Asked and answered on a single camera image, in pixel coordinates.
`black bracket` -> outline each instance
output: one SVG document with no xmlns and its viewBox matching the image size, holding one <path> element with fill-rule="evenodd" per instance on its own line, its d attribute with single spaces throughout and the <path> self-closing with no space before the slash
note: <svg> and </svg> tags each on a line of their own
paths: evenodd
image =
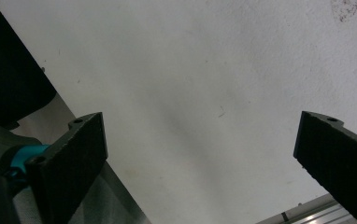
<svg viewBox="0 0 357 224">
<path fill-rule="evenodd" d="M 107 159 L 102 113 L 71 121 L 69 131 L 21 169 L 10 162 L 21 147 L 0 159 L 0 223 L 19 223 L 12 198 L 30 184 L 43 223 L 67 223 Z"/>
<path fill-rule="evenodd" d="M 303 112 L 294 157 L 357 219 L 357 134 L 343 124 Z"/>
</svg>

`screw hole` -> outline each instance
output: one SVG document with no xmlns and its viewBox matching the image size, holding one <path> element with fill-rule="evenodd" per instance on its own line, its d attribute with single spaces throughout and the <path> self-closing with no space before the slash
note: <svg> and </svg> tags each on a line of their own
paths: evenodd
<svg viewBox="0 0 357 224">
<path fill-rule="evenodd" d="M 330 121 L 332 121 L 332 122 L 337 122 L 337 121 L 338 121 L 337 119 L 333 119 L 333 118 L 329 118 L 329 119 L 327 119 L 327 120 L 330 120 Z"/>
<path fill-rule="evenodd" d="M 40 164 L 42 163 L 46 158 L 45 157 L 35 157 L 30 160 L 30 163 L 32 164 Z"/>
</svg>

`black panel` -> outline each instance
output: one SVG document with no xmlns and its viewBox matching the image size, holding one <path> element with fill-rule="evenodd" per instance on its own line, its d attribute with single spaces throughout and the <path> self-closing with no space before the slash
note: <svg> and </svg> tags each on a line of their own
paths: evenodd
<svg viewBox="0 0 357 224">
<path fill-rule="evenodd" d="M 56 91 L 0 12 L 0 125 L 50 102 Z"/>
</svg>

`teal object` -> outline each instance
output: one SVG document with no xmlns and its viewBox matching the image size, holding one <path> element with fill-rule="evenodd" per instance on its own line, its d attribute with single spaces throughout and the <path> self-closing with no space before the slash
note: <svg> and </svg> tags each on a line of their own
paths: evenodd
<svg viewBox="0 0 357 224">
<path fill-rule="evenodd" d="M 10 167 L 19 167 L 26 174 L 26 169 L 24 168 L 24 162 L 29 158 L 44 152 L 50 145 L 34 145 L 34 146 L 25 146 L 19 149 L 15 154 Z"/>
</svg>

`dark stain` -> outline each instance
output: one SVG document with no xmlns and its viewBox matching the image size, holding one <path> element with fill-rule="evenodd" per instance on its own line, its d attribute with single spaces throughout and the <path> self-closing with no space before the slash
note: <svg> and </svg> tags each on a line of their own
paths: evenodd
<svg viewBox="0 0 357 224">
<path fill-rule="evenodd" d="M 347 22 L 357 13 L 357 0 L 331 0 L 334 18 Z"/>
<path fill-rule="evenodd" d="M 224 108 L 222 107 L 222 105 L 220 105 L 220 107 L 221 107 L 221 110 L 222 110 L 222 114 L 219 115 L 219 118 L 221 118 L 225 114 L 225 111 L 224 111 Z"/>
</svg>

